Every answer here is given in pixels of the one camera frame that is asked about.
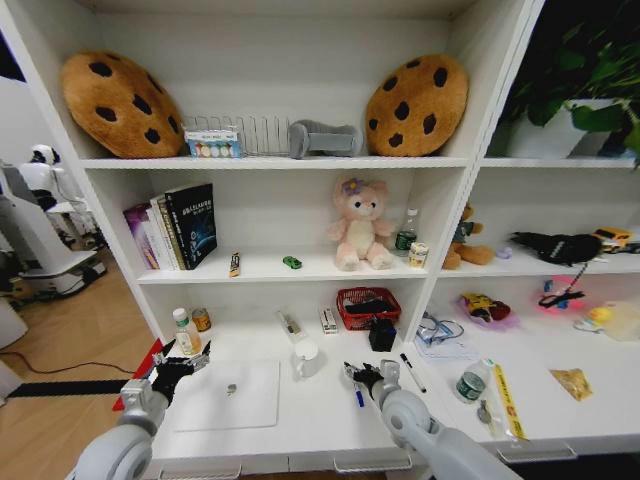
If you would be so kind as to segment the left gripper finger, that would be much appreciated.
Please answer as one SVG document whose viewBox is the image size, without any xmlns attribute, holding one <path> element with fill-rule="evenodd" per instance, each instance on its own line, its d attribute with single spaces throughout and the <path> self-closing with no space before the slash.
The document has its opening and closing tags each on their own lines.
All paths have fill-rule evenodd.
<svg viewBox="0 0 640 480">
<path fill-rule="evenodd" d="M 164 345 L 158 353 L 154 353 L 152 355 L 152 361 L 154 366 L 166 366 L 166 365 L 176 364 L 177 360 L 169 356 L 169 353 L 172 350 L 175 342 L 176 342 L 176 339 L 171 340 L 169 343 Z"/>
<path fill-rule="evenodd" d="M 202 351 L 190 359 L 190 364 L 194 372 L 205 368 L 210 362 L 211 341 L 208 341 Z"/>
</svg>

